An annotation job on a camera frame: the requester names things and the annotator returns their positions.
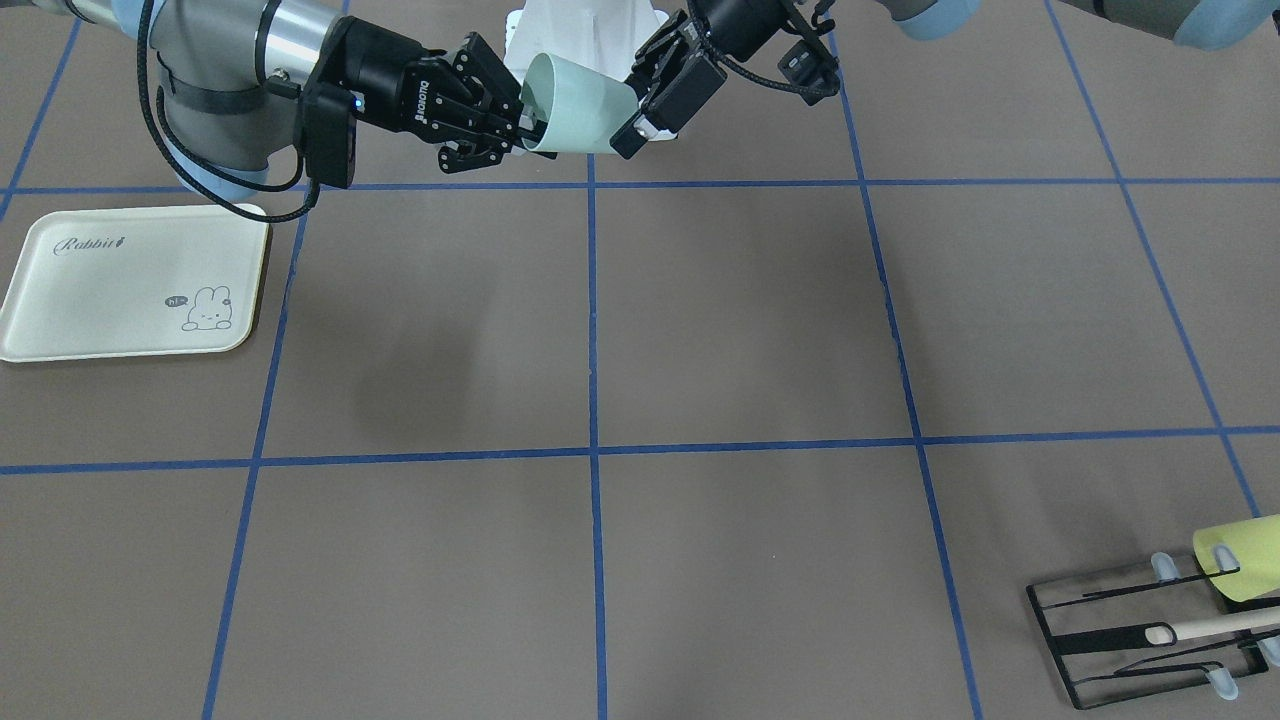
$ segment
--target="yellow cup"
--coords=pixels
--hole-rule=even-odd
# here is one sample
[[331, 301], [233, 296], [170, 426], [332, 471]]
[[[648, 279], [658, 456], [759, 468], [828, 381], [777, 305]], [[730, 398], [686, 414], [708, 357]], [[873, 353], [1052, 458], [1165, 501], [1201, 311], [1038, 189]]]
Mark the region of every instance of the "yellow cup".
[[1192, 546], [1206, 573], [1219, 573], [1213, 548], [1225, 544], [1240, 562], [1240, 571], [1213, 578], [1226, 597], [1244, 602], [1280, 588], [1280, 515], [1196, 530]]

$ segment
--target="black cable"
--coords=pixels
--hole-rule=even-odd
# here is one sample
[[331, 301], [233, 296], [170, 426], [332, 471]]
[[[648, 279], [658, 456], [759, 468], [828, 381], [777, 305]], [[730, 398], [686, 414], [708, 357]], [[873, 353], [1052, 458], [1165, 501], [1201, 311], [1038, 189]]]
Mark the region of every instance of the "black cable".
[[138, 42], [137, 42], [137, 70], [138, 70], [138, 104], [142, 106], [142, 122], [147, 126], [147, 132], [151, 135], [151, 141], [155, 143], [156, 150], [164, 156], [173, 172], [182, 178], [191, 188], [193, 188], [200, 195], [204, 195], [211, 200], [218, 206], [246, 218], [250, 220], [256, 220], [260, 223], [288, 223], [296, 220], [302, 215], [306, 215], [316, 206], [316, 201], [320, 197], [320, 186], [311, 179], [307, 184], [307, 195], [302, 201], [302, 206], [292, 213], [284, 215], [259, 215], [257, 213], [250, 213], [237, 208], [234, 204], [228, 202], [225, 199], [219, 196], [216, 192], [205, 187], [200, 181], [193, 178], [178, 160], [174, 159], [173, 154], [164, 145], [164, 138], [160, 136], [160, 129], [156, 127], [155, 118], [151, 111], [151, 97], [147, 91], [147, 41], [151, 36], [151, 10], [155, 8], [155, 0], [142, 0], [142, 14], [138, 18]]
[[205, 160], [200, 155], [196, 155], [196, 152], [193, 152], [192, 150], [189, 150], [186, 145], [182, 143], [180, 140], [178, 140], [178, 136], [174, 135], [173, 128], [169, 127], [169, 115], [164, 110], [164, 86], [163, 85], [159, 86], [159, 87], [156, 87], [156, 120], [159, 120], [159, 123], [160, 123], [160, 132], [164, 133], [165, 140], [168, 140], [169, 143], [173, 145], [178, 150], [178, 152], [182, 152], [183, 155], [186, 155], [187, 159], [191, 160], [192, 163], [195, 163], [201, 170], [205, 170], [206, 173], [209, 173], [209, 174], [211, 174], [214, 177], [221, 178], [221, 179], [224, 179], [227, 182], [230, 182], [230, 183], [234, 183], [234, 184], [238, 184], [241, 187], [246, 187], [248, 190], [253, 190], [253, 191], [257, 191], [257, 192], [284, 192], [287, 190], [293, 190], [293, 187], [296, 184], [298, 184], [298, 181], [302, 179], [302, 164], [303, 164], [303, 160], [302, 160], [302, 151], [301, 150], [297, 150], [298, 159], [297, 159], [296, 169], [293, 170], [293, 177], [289, 178], [288, 182], [284, 182], [284, 183], [280, 183], [280, 184], [261, 184], [261, 183], [256, 183], [253, 181], [248, 181], [248, 179], [244, 179], [244, 178], [236, 177], [236, 176], [233, 176], [230, 173], [225, 173], [225, 172], [220, 170], [216, 165], [211, 164], [209, 160]]
[[710, 53], [712, 59], [716, 60], [717, 63], [723, 64], [724, 67], [733, 70], [739, 76], [754, 82], [755, 85], [768, 87], [769, 90], [791, 92], [795, 95], [814, 95], [818, 97], [833, 97], [840, 92], [838, 87], [827, 90], [815, 90], [812, 87], [804, 87], [803, 85], [778, 82], [776, 79], [769, 79], [767, 77], [753, 73], [751, 70], [744, 68], [742, 65], [730, 59], [724, 53], [721, 51], [719, 47], [716, 46], [714, 42], [712, 42], [710, 29], [708, 29], [705, 23], [703, 23], [701, 10], [698, 6], [698, 0], [689, 0], [689, 9], [690, 9], [689, 18], [694, 23], [694, 29], [696, 29], [699, 37], [703, 38], [704, 41], [703, 44], [707, 46], [708, 53]]

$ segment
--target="grid line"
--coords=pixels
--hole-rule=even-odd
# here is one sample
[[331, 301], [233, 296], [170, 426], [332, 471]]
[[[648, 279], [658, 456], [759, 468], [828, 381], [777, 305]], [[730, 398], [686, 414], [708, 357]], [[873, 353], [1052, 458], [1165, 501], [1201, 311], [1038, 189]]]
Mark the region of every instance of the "grid line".
[[1280, 178], [1124, 178], [1125, 184], [1280, 184]]
[[856, 187], [856, 179], [602, 181], [600, 190], [684, 190], [733, 187]]
[[356, 192], [404, 192], [422, 190], [586, 190], [585, 182], [381, 182], [355, 183]]
[[271, 402], [275, 397], [275, 382], [280, 370], [280, 356], [284, 352], [284, 333], [289, 322], [289, 296], [293, 293], [293, 281], [297, 278], [298, 256], [306, 236], [307, 220], [298, 220], [293, 236], [293, 255], [289, 258], [289, 270], [284, 281], [284, 297], [280, 301], [280, 319], [275, 328], [275, 343], [271, 348], [271, 364], [266, 373], [266, 387], [262, 391], [262, 410], [259, 416], [257, 434], [253, 439], [253, 456], [248, 464], [248, 478], [244, 480], [244, 498], [241, 503], [239, 523], [236, 528], [236, 544], [232, 550], [230, 569], [227, 573], [227, 591], [223, 596], [223, 610], [218, 621], [218, 637], [214, 642], [214, 657], [209, 666], [209, 684], [205, 688], [202, 720], [212, 720], [214, 705], [218, 700], [218, 683], [221, 679], [223, 656], [227, 651], [227, 637], [230, 633], [232, 611], [236, 606], [236, 591], [239, 587], [239, 570], [244, 560], [244, 544], [248, 541], [248, 523], [253, 511], [253, 496], [257, 491], [257, 475], [262, 468], [262, 448], [266, 445], [266, 427], [271, 419]]
[[588, 319], [588, 421], [589, 457], [591, 464], [591, 557], [595, 579], [595, 712], [599, 720], [609, 716], [608, 647], [604, 605], [604, 516], [600, 500], [600, 395], [598, 348], [598, 293], [595, 273], [595, 155], [586, 156], [586, 287]]
[[868, 187], [951, 187], [1020, 184], [1115, 184], [1115, 178], [884, 178], [868, 179]]
[[1107, 161], [1111, 163], [1111, 170], [1115, 173], [1120, 193], [1124, 196], [1124, 202], [1129, 209], [1129, 218], [1133, 220], [1134, 229], [1138, 232], [1138, 240], [1147, 256], [1147, 263], [1151, 265], [1151, 272], [1156, 278], [1156, 284], [1160, 287], [1160, 293], [1165, 300], [1165, 307], [1169, 310], [1169, 316], [1172, 319], [1174, 328], [1178, 331], [1178, 338], [1183, 343], [1183, 350], [1187, 354], [1188, 363], [1190, 363], [1192, 372], [1196, 374], [1196, 383], [1199, 386], [1201, 395], [1204, 397], [1204, 405], [1208, 407], [1210, 416], [1213, 419], [1213, 427], [1219, 430], [1222, 450], [1226, 451], [1226, 457], [1231, 464], [1231, 470], [1235, 473], [1235, 480], [1240, 487], [1240, 492], [1244, 495], [1245, 503], [1249, 506], [1249, 512], [1254, 518], [1261, 518], [1262, 511], [1258, 507], [1257, 498], [1253, 496], [1253, 488], [1249, 487], [1249, 480], [1244, 474], [1244, 468], [1240, 466], [1240, 460], [1235, 455], [1235, 448], [1231, 446], [1230, 436], [1222, 432], [1222, 416], [1217, 410], [1217, 404], [1213, 401], [1213, 393], [1210, 391], [1204, 370], [1201, 368], [1199, 359], [1196, 356], [1196, 350], [1192, 347], [1190, 336], [1187, 332], [1187, 327], [1183, 324], [1181, 315], [1178, 313], [1178, 305], [1174, 302], [1174, 295], [1169, 290], [1169, 284], [1165, 282], [1165, 274], [1160, 269], [1160, 263], [1156, 259], [1156, 251], [1152, 249], [1151, 240], [1147, 237], [1147, 228], [1143, 225], [1142, 215], [1138, 213], [1138, 206], [1134, 204], [1133, 195], [1129, 192], [1128, 181], [1125, 179], [1124, 173], [1120, 172], [1120, 163], [1116, 160], [1115, 152], [1111, 149], [1111, 141], [1107, 140], [1107, 133], [1102, 128], [1102, 119], [1098, 115], [1097, 108], [1093, 105], [1093, 97], [1089, 95], [1088, 87], [1084, 85], [1084, 76], [1080, 74], [1080, 68], [1075, 63], [1075, 55], [1071, 53], [1071, 45], [1066, 40], [1066, 33], [1062, 31], [1062, 23], [1059, 22], [1057, 13], [1053, 10], [1053, 5], [1050, 0], [1044, 0], [1044, 9], [1048, 12], [1050, 20], [1053, 23], [1053, 31], [1057, 33], [1059, 42], [1062, 45], [1062, 54], [1066, 55], [1066, 63], [1070, 65], [1071, 74], [1075, 77], [1075, 85], [1080, 91], [1080, 96], [1084, 99], [1084, 105], [1089, 111], [1089, 118], [1093, 120], [1093, 128], [1097, 131], [1098, 140], [1102, 142], [1102, 150], [1106, 152]]
[[[974, 436], [922, 436], [925, 446], [1019, 445], [1044, 442], [1091, 442], [1123, 439], [1158, 439], [1179, 437], [1216, 437], [1225, 432], [1233, 437], [1280, 436], [1280, 425], [1228, 425], [1219, 428], [1146, 428], [1132, 430], [1065, 430], [1042, 433], [997, 433]], [[849, 450], [876, 447], [913, 447], [913, 437], [787, 439], [754, 442], [690, 442], [659, 445], [602, 445], [602, 457], [630, 455], [687, 455], [714, 452], [788, 452], [803, 450]], [[385, 452], [370, 455], [280, 455], [251, 457], [215, 457], [205, 460], [141, 460], [116, 462], [67, 462], [46, 465], [0, 465], [0, 477], [65, 475], [77, 473], [147, 473], [157, 470], [218, 470], [260, 468], [314, 468], [333, 465], [390, 465], [407, 462], [468, 462], [479, 460], [530, 460], [539, 457], [589, 457], [591, 447], [530, 447], [515, 450], [452, 450], [438, 452]]]
[[13, 176], [9, 177], [9, 186], [5, 193], [0, 196], [0, 222], [4, 222], [5, 214], [9, 213], [9, 204], [13, 201], [18, 182], [22, 181], [23, 170], [27, 169], [27, 160], [31, 159], [31, 151], [36, 146], [36, 137], [40, 136], [40, 128], [45, 124], [49, 106], [54, 102], [54, 94], [58, 92], [58, 83], [61, 82], [63, 73], [67, 72], [67, 63], [72, 58], [72, 50], [76, 49], [76, 38], [79, 37], [79, 28], [81, 20], [77, 18], [72, 23], [70, 32], [67, 33], [67, 45], [63, 46], [63, 54], [58, 59], [58, 67], [54, 69], [54, 77], [49, 81], [45, 97], [40, 101], [40, 110], [36, 111], [36, 119], [31, 123], [31, 132], [27, 133], [27, 142], [22, 146], [22, 155], [18, 156], [18, 164], [14, 165]]
[[14, 196], [19, 195], [178, 195], [191, 191], [182, 186], [87, 186], [87, 187], [15, 187]]
[[[831, 38], [833, 55], [840, 55], [836, 46], [835, 33]], [[956, 646], [960, 652], [960, 662], [964, 670], [965, 688], [969, 693], [969, 706], [974, 720], [983, 720], [982, 698], [978, 693], [978, 682], [974, 676], [973, 661], [969, 656], [969, 641], [964, 628], [964, 614], [960, 610], [960, 597], [956, 592], [955, 577], [951, 573], [951, 559], [947, 551], [946, 533], [942, 527], [942, 515], [938, 510], [937, 495], [933, 491], [933, 473], [929, 469], [929, 457], [920, 432], [920, 418], [915, 406], [915, 393], [911, 389], [911, 374], [908, 369], [906, 352], [902, 347], [902, 334], [897, 324], [897, 314], [893, 310], [893, 291], [890, 287], [888, 270], [884, 265], [884, 254], [879, 242], [879, 229], [876, 225], [876, 211], [872, 206], [870, 188], [867, 183], [867, 173], [863, 167], [861, 146], [858, 142], [858, 128], [854, 123], [854, 111], [849, 102], [847, 83], [841, 73], [840, 101], [845, 113], [845, 126], [849, 131], [849, 146], [854, 154], [854, 169], [858, 173], [858, 191], [863, 199], [863, 211], [867, 215], [867, 231], [870, 236], [872, 252], [876, 255], [876, 273], [879, 277], [884, 291], [884, 313], [888, 318], [890, 334], [897, 352], [899, 374], [902, 382], [902, 396], [906, 402], [906, 414], [911, 423], [911, 445], [915, 447], [915, 459], [920, 468], [920, 480], [924, 486], [924, 498], [929, 507], [929, 520], [933, 527], [933, 542], [938, 553], [938, 565], [942, 570], [942, 583], [947, 593], [947, 605], [951, 609], [951, 625], [956, 635]]]

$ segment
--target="light green cup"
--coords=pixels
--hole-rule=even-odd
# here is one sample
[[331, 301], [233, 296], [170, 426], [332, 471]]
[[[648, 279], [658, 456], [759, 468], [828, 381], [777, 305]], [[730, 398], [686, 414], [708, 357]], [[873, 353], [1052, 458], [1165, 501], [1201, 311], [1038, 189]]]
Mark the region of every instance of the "light green cup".
[[547, 123], [539, 152], [617, 154], [609, 138], [639, 109], [626, 83], [545, 53], [534, 58], [525, 74], [520, 100]]
[[1213, 578], [1226, 597], [1244, 602], [1280, 588], [1280, 515], [1254, 518], [1192, 536], [1196, 559], [1206, 573], [1220, 570], [1213, 548], [1225, 544], [1240, 562], [1240, 571]]

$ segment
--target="black rack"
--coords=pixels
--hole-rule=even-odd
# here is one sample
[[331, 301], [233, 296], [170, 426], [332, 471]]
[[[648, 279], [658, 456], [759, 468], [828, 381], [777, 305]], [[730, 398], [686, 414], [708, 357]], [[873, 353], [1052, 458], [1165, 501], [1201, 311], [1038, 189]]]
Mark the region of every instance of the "black rack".
[[1226, 639], [1152, 646], [1144, 630], [1172, 619], [1231, 614], [1280, 606], [1266, 597], [1234, 602], [1219, 593], [1190, 555], [1174, 559], [1183, 577], [1155, 578], [1147, 562], [1027, 585], [1062, 687], [1076, 710], [1210, 684], [1208, 671], [1226, 669], [1233, 678], [1267, 671], [1258, 641], [1280, 629], [1242, 630]]

